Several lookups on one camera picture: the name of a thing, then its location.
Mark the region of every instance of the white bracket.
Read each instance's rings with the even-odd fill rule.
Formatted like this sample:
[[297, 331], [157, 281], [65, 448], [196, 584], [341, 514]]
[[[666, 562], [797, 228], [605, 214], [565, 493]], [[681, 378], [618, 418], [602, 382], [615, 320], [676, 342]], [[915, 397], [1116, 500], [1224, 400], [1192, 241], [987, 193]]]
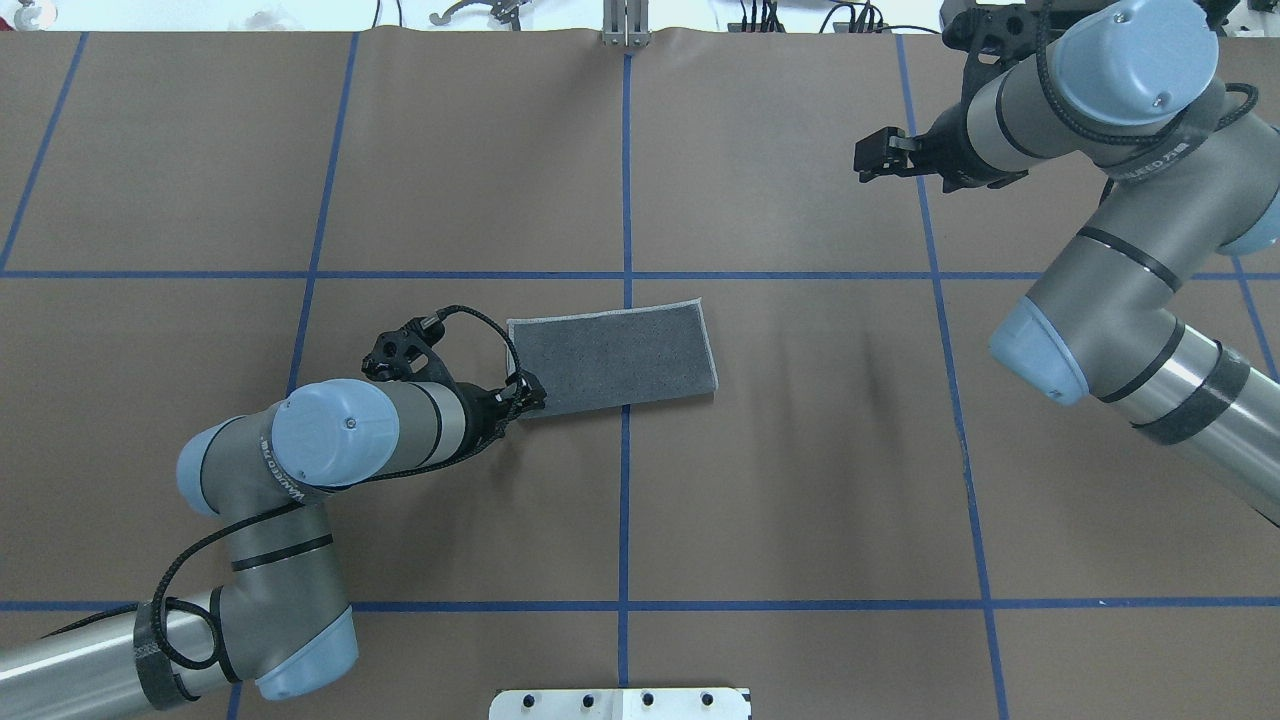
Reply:
[[604, 0], [600, 40], [617, 47], [649, 45], [649, 0]]
[[489, 720], [751, 720], [751, 691], [506, 691], [489, 705]]

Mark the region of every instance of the white metal plate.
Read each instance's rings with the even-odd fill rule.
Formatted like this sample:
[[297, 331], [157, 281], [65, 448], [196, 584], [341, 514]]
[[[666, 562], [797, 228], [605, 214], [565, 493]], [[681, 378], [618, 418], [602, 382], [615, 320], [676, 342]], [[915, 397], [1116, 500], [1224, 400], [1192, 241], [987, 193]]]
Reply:
[[742, 688], [504, 691], [489, 720], [750, 720]]

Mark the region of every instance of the gray metal bracket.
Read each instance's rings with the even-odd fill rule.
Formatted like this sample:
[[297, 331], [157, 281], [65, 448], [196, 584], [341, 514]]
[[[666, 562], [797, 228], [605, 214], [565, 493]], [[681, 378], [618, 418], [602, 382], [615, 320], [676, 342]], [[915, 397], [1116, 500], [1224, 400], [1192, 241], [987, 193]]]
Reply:
[[649, 45], [649, 0], [604, 0], [600, 40], [617, 47]]

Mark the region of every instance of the robotic arm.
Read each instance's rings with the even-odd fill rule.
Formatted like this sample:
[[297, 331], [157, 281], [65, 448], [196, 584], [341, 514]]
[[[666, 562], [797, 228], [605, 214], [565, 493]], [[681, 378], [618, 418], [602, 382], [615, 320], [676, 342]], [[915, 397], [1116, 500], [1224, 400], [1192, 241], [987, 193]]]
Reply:
[[1202, 5], [1124, 0], [1052, 44], [1052, 0], [1036, 20], [1020, 6], [973, 10], [943, 35], [970, 50], [961, 102], [923, 136], [884, 128], [860, 141], [855, 169], [863, 182], [938, 173], [951, 192], [1087, 154], [1115, 190], [1000, 325], [992, 354], [1061, 405], [1093, 395], [1155, 442], [1225, 469], [1280, 524], [1280, 386], [1165, 309], [1211, 254], [1280, 236], [1280, 131], [1251, 113], [1252, 87], [1213, 77], [1210, 26], [1225, 12]]
[[[457, 383], [435, 355], [444, 318], [458, 311], [503, 334], [516, 366], [504, 388]], [[178, 487], [224, 529], [179, 556], [150, 602], [0, 657], [0, 716], [128, 717], [250, 678], [268, 700], [284, 700], [349, 670], [356, 633], [323, 502], [355, 484], [466, 460], [545, 397], [506, 333], [462, 306], [383, 333], [362, 369], [378, 382], [308, 384], [192, 438], [178, 459]], [[166, 597], [182, 562], [223, 537], [234, 582]]]

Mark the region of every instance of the light blue joint cap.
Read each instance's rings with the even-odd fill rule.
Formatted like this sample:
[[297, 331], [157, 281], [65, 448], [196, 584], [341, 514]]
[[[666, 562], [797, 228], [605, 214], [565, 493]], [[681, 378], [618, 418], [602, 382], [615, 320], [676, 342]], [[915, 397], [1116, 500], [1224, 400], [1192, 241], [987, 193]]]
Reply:
[[186, 447], [178, 454], [178, 492], [182, 493], [182, 497], [187, 498], [187, 505], [201, 515], [218, 516], [218, 512], [205, 500], [205, 491], [200, 486], [200, 471], [205, 466], [205, 452], [209, 451], [209, 446], [214, 442], [214, 436], [218, 434], [218, 430], [243, 416], [237, 415], [209, 428], [187, 441]]
[[991, 354], [1059, 405], [1089, 393], [1080, 365], [1044, 313], [1023, 297], [991, 336]]
[[357, 657], [360, 648], [356, 646], [356, 624], [351, 619], [348, 605], [319, 635], [255, 684], [266, 700], [289, 700], [317, 691], [346, 675]]
[[1271, 199], [1271, 206], [1244, 234], [1217, 249], [1219, 255], [1248, 255], [1266, 250], [1280, 238], [1280, 192]]
[[399, 441], [387, 393], [352, 379], [300, 387], [271, 420], [271, 446], [284, 471], [314, 487], [343, 487], [376, 473]]
[[1114, 126], [1172, 118], [1217, 72], [1217, 37], [1194, 0], [1123, 0], [1053, 46], [1053, 81], [1080, 113]]

